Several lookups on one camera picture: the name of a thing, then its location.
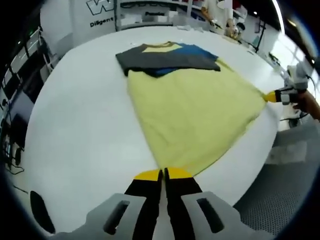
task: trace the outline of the white wall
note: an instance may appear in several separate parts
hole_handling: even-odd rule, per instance
[[[80,44],[116,31],[114,2],[46,0],[40,22],[50,51],[61,58]]]
[[[248,15],[245,19],[245,31],[242,34],[242,39],[248,43],[253,43],[257,36],[261,36],[262,28],[260,33],[255,33],[256,23],[259,22],[259,19],[253,16]],[[259,52],[268,54],[274,47],[275,42],[278,39],[279,32],[275,30],[272,26],[266,24],[265,31],[259,46]]]

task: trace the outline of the yellow t-shirt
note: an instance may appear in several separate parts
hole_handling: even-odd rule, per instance
[[[247,130],[266,102],[218,59],[221,72],[179,69],[160,78],[129,71],[128,91],[160,168],[196,175]]]

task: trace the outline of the window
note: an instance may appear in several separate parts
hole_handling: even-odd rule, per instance
[[[279,34],[271,53],[279,59],[281,67],[296,65],[304,60],[305,55],[300,48],[286,35]]]
[[[313,70],[311,77],[314,81],[314,84],[312,81],[309,81],[308,83],[308,91],[315,97],[316,101],[320,103],[320,96],[319,96],[319,75],[316,72],[316,70]]]

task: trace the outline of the hand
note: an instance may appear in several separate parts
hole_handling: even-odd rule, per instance
[[[238,36],[238,32],[236,31],[236,28],[233,26],[233,27],[227,27],[225,29],[225,35],[227,37],[230,37],[232,39],[236,39],[237,36]]]
[[[309,91],[306,91],[300,93],[298,98],[301,102],[293,106],[293,108],[300,109],[301,111],[310,114],[314,119],[320,120],[320,106],[314,96],[312,96]]]
[[[210,21],[209,21],[209,23],[210,23],[210,25],[211,26],[215,26],[216,25],[216,20],[214,20],[214,19],[211,19]]]

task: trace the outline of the cable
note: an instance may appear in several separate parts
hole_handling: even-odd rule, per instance
[[[14,73],[14,71],[12,70],[12,66],[11,66],[11,64],[9,64],[9,71],[10,71],[10,73],[11,73],[11,75],[13,76],[13,75],[15,75],[15,73]]]
[[[10,100],[8,99],[8,114],[10,119],[10,126],[12,125],[12,118],[11,118],[11,107],[10,107]]]
[[[26,194],[29,194],[27,191],[25,191],[25,190],[23,190],[23,189],[21,189],[21,188],[19,188],[19,187],[17,187],[17,186],[15,186],[15,185],[12,185],[15,189],[18,189],[18,190],[20,190],[21,192],[24,192],[24,193],[26,193]]]
[[[38,33],[38,46],[37,46],[37,48],[38,48],[38,50],[39,50],[39,49],[45,47],[43,42],[46,42],[46,41],[45,41],[45,39],[42,37],[42,32],[43,32],[43,31],[41,30],[41,27],[40,27],[40,26],[38,27],[38,31],[39,31],[39,33]],[[48,68],[49,72],[51,73],[51,72],[54,70],[54,67],[52,66],[52,62],[51,62],[50,57],[49,57],[50,62],[48,62],[48,61],[47,61],[47,58],[46,58],[46,56],[45,56],[45,53],[44,53],[42,50],[41,50],[41,54],[42,54],[43,60],[44,60],[44,62],[45,62],[45,64],[46,64],[46,67]]]
[[[314,86],[314,98],[316,99],[317,98],[317,87],[316,87],[316,84],[315,84],[315,81],[313,80],[313,78],[309,75],[306,75],[306,78],[307,79],[310,79],[311,82],[313,83],[313,86]]]
[[[21,166],[16,166],[14,164],[11,164],[11,166],[14,166],[17,169],[22,169],[21,171],[18,171],[18,172],[12,172],[11,170],[6,168],[8,170],[8,172],[11,173],[12,175],[17,175],[17,174],[23,173],[25,171],[25,169]]]
[[[113,5],[114,5],[114,9],[113,9],[113,13],[114,13],[114,28],[115,31],[118,32],[118,25],[121,25],[121,23],[118,22],[118,0],[114,0],[113,1]]]
[[[305,115],[302,115],[300,117],[294,117],[294,118],[285,118],[285,119],[281,119],[281,121],[287,121],[287,120],[299,120],[299,119],[303,119],[305,116],[309,115],[309,113],[306,113]]]

